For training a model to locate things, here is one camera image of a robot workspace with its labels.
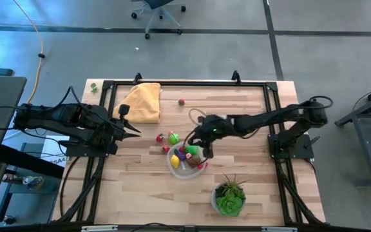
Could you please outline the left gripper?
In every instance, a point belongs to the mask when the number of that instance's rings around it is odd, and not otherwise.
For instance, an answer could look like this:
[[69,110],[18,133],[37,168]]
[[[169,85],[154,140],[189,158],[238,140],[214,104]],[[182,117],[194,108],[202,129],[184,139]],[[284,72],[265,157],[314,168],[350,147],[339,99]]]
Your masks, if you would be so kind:
[[125,118],[125,116],[129,113],[129,109],[129,105],[121,104],[118,110],[119,117],[114,118],[114,116],[112,116],[110,119],[112,136],[107,148],[108,155],[112,155],[117,152],[117,145],[115,143],[116,140],[122,140],[123,138],[128,139],[133,137],[140,137],[140,135],[137,134],[126,133],[124,130],[124,128],[127,127],[130,130],[140,133],[140,131],[133,127]]

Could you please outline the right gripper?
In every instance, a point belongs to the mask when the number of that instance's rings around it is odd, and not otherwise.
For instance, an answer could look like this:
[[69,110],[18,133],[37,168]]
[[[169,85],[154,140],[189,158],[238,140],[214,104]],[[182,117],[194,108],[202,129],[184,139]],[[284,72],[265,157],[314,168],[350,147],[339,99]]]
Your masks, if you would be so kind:
[[233,125],[217,115],[198,116],[198,125],[188,139],[188,145],[202,148],[204,158],[213,158],[213,142],[224,137],[234,136]]

